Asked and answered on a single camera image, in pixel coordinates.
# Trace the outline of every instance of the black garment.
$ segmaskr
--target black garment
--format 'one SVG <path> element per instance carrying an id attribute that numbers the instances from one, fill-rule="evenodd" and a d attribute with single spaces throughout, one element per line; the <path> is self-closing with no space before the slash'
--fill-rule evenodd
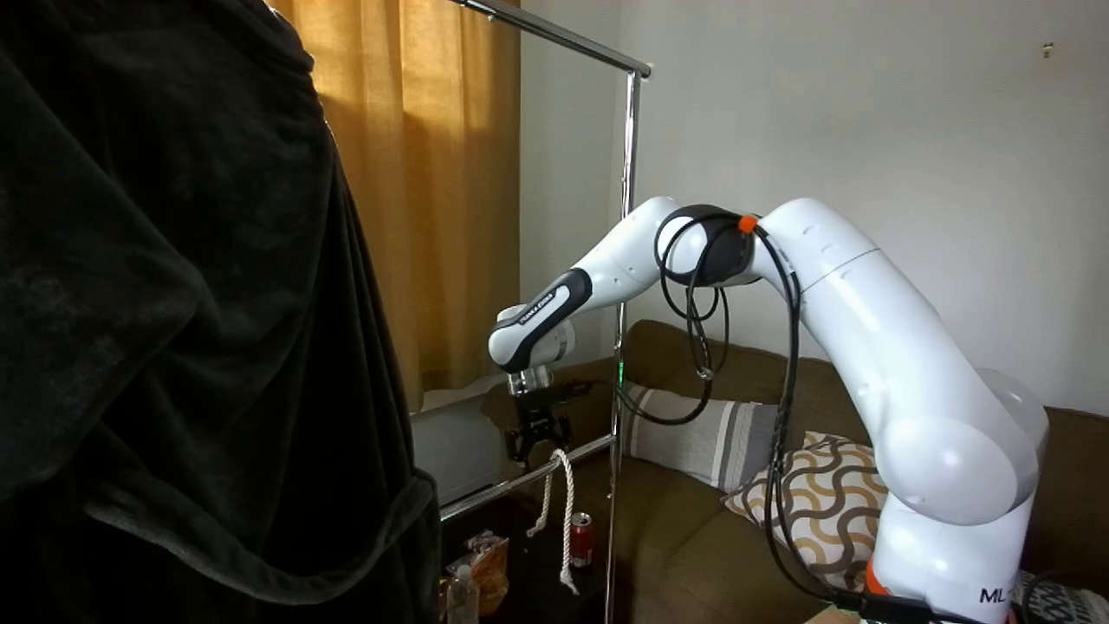
<path id="1" fill-rule="evenodd" d="M 433 481 L 311 59 L 0 5 L 0 621 L 433 621 Z"/>

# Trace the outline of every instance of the pillow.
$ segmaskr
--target pillow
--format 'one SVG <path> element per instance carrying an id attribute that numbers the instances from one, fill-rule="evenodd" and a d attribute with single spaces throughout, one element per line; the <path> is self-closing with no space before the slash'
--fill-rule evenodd
<path id="1" fill-rule="evenodd" d="M 720 491 L 740 490 L 766 467 L 775 407 L 712 398 L 697 420 L 662 426 L 643 420 L 643 413 L 677 420 L 694 413 L 697 398 L 640 384 L 625 390 L 621 420 L 632 457 L 685 471 Z"/>
<path id="2" fill-rule="evenodd" d="M 799 563 L 828 587 L 853 591 L 874 553 L 878 512 L 886 490 L 865 443 L 805 430 L 805 443 L 784 457 L 784 512 Z M 761 524 L 766 471 L 749 490 L 724 496 L 724 505 Z"/>
<path id="3" fill-rule="evenodd" d="M 1048 576 L 1018 573 L 1017 603 L 1022 607 L 1026 621 L 1042 621 L 1042 624 L 1107 624 L 1109 621 L 1109 600 L 1080 591 L 1080 587 L 1064 587 Z"/>

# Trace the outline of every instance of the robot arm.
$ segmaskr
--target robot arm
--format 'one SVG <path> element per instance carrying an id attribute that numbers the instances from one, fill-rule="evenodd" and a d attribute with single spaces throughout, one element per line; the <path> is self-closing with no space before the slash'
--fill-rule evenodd
<path id="1" fill-rule="evenodd" d="M 760 224 L 761 241 L 731 211 L 652 197 L 506 316 L 487 355 L 502 370 L 522 370 L 559 323 L 626 303 L 662 274 L 706 288 L 761 278 L 787 290 L 772 267 L 784 256 L 805 290 L 799 320 L 843 375 L 892 490 L 874 573 L 894 597 L 1000 621 L 1041 474 L 1042 408 L 982 375 L 892 261 L 825 204 L 799 197 Z"/>

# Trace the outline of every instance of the curtain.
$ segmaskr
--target curtain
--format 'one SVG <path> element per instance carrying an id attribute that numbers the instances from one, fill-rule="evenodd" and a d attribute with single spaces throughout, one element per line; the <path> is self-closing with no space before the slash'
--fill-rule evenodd
<path id="1" fill-rule="evenodd" d="M 410 407 L 487 375 L 521 285 L 518 31 L 453 0 L 274 0 L 317 59 Z"/>

